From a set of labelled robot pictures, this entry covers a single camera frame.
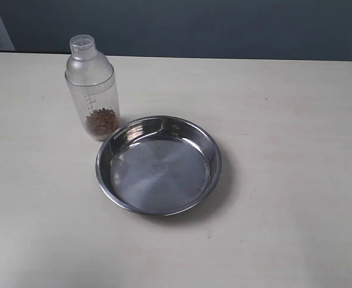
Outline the clear plastic shaker bottle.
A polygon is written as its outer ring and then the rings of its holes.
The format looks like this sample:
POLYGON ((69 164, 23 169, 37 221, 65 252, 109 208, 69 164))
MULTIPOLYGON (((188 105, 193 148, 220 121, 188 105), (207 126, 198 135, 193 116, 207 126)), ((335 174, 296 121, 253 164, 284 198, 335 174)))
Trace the clear plastic shaker bottle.
POLYGON ((70 39, 65 80, 85 131, 104 141, 121 122, 115 69, 90 35, 70 39))

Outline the round stainless steel plate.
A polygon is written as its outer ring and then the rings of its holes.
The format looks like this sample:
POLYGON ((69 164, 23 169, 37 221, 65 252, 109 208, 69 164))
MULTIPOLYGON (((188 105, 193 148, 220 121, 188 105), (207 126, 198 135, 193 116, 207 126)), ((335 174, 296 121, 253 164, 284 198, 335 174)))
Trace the round stainless steel plate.
POLYGON ((127 211, 167 217, 194 208, 216 188, 222 156, 198 125, 173 116, 147 116, 115 130, 96 157, 104 194, 127 211))

